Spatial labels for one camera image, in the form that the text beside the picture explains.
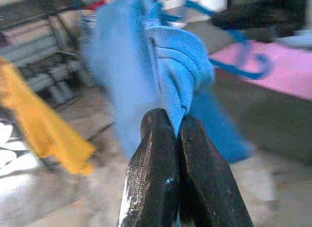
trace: blue cloth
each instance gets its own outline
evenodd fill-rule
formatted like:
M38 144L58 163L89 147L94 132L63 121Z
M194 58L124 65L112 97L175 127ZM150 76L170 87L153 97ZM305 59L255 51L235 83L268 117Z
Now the blue cloth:
M101 7L87 54L115 106L114 132L127 158L140 143L144 114L156 107L167 110L176 134L191 110L227 161L248 155L212 94L199 92L214 79L204 45L197 36L168 26L156 0L115 0Z

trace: yellow towel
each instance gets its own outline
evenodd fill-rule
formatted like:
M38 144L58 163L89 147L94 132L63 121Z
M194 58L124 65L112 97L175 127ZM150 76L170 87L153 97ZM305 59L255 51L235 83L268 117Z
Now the yellow towel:
M34 94L19 71L2 57L0 103L14 111L26 141L38 156L55 155L74 174L87 176L94 170L87 162L94 147Z

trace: blue towel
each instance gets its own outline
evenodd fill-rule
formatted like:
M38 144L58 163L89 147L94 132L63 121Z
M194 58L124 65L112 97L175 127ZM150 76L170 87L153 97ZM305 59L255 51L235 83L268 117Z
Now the blue towel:
M101 7L93 34L87 54L95 79L107 87L115 106L114 132L127 158L140 143L144 114L156 107L167 110L176 134L190 112L227 161L248 156L216 99L200 92L214 80L204 45L197 36L168 26L157 0L115 0Z

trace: pink surface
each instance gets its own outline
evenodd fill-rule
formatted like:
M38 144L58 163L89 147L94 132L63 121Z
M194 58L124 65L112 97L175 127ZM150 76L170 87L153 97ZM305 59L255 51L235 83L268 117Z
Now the pink surface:
M265 54L274 63L272 73L257 81L245 81L278 92L312 100L312 51L290 49L276 43L252 42L252 54L242 69L258 71L253 54ZM212 59L234 64L239 44L232 44L211 55Z

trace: concrete floor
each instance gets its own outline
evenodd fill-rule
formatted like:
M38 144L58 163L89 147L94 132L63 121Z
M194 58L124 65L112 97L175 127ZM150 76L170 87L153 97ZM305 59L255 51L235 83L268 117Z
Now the concrete floor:
M85 178L57 166L49 174L31 154L20 157L0 174L0 227L116 226L127 162L110 129L96 133L111 123L111 104L98 88L82 93L58 111L85 138L96 135L95 172ZM231 168L255 227L312 223L310 166L256 151Z

